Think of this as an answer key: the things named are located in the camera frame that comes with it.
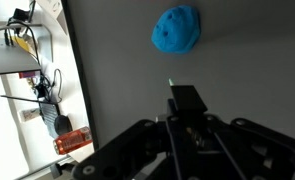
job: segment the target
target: black metal frame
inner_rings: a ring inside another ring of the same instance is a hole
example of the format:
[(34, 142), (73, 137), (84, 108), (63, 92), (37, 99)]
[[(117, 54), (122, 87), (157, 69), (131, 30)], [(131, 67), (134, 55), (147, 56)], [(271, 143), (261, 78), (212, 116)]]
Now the black metal frame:
[(169, 156), (147, 180), (287, 180), (295, 139), (246, 119), (230, 125), (205, 114), (193, 86), (172, 86), (169, 113), (141, 120), (73, 169), (75, 179), (132, 179), (158, 153)]

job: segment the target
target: blue ball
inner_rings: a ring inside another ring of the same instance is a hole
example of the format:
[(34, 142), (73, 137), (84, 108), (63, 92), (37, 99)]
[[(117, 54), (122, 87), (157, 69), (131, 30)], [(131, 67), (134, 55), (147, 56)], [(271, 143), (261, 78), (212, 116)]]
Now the blue ball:
[(200, 36), (198, 11), (190, 6), (167, 10), (158, 20), (151, 37), (163, 52), (187, 53)]

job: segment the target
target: blue fuzzy object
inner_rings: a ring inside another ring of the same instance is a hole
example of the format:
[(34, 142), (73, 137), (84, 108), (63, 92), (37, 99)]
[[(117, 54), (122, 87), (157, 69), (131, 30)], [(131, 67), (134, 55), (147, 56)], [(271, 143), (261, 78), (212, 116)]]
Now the blue fuzzy object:
[(160, 17), (151, 40), (163, 52), (182, 54), (192, 49), (199, 36), (198, 11), (190, 6), (178, 6)]

